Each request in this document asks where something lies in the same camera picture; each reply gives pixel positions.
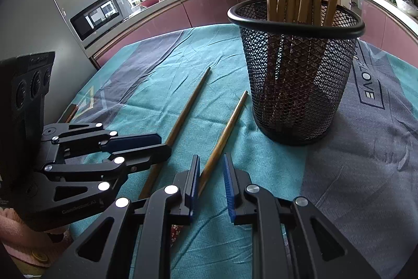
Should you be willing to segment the left hand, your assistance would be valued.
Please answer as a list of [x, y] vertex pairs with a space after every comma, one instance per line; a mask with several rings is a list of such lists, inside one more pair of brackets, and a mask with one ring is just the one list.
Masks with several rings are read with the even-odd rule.
[[49, 268], [73, 242], [69, 227], [36, 232], [14, 209], [1, 208], [1, 242], [14, 258], [33, 266]]

